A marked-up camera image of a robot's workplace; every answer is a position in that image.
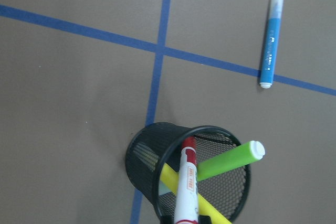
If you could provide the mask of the blue marker pen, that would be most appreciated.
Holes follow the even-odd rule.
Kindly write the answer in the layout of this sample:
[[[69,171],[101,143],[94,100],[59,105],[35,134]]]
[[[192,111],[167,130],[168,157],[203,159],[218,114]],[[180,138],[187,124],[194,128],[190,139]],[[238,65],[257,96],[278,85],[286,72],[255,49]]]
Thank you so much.
[[[259,85],[271,88],[274,81],[284,0],[270,0]]]

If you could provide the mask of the red white whiteboard marker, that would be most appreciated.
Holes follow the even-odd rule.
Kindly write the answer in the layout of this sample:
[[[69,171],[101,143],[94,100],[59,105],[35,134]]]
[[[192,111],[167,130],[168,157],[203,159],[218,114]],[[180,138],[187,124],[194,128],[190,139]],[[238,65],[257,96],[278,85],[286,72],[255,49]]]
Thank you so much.
[[[198,223],[196,140],[187,137],[181,146],[174,223]]]

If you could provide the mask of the black mesh pen cup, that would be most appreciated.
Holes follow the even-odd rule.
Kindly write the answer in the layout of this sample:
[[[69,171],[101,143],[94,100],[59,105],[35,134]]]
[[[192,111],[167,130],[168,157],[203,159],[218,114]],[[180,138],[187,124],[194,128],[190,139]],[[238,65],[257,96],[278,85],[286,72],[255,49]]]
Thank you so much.
[[[158,217],[173,216],[176,198],[171,192],[159,194],[159,176],[164,164],[178,171],[182,141],[196,139],[197,162],[227,152],[240,141],[226,129],[217,126],[194,128],[172,123],[153,123],[135,135],[126,155],[125,168],[130,182],[153,205]],[[230,222],[242,211],[250,186],[250,167],[245,165],[198,182],[199,193]]]

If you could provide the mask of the yellow highlighter pen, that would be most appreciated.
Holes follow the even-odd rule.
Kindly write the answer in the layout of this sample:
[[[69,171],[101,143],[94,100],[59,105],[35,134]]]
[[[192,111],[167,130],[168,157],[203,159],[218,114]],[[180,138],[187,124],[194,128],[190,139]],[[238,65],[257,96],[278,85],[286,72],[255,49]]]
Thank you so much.
[[[168,164],[164,164],[161,170],[160,181],[175,195],[178,187],[178,173]],[[198,194],[199,214],[209,216],[214,224],[231,224],[212,204],[210,204],[201,194]]]

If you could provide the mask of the brown paper table mat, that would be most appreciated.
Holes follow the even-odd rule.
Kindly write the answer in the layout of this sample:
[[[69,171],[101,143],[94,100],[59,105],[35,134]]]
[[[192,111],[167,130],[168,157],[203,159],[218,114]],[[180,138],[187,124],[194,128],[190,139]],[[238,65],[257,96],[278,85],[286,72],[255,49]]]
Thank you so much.
[[[151,122],[263,142],[237,223],[335,223],[335,0],[1,0],[1,223],[157,223],[124,168]]]

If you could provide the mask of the green highlighter pen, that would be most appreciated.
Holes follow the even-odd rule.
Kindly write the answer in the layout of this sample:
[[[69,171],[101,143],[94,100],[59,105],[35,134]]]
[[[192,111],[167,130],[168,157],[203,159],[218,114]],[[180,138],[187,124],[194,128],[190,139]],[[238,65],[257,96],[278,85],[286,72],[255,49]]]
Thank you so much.
[[[261,160],[266,150],[260,141],[249,141],[198,164],[197,181],[203,181]]]

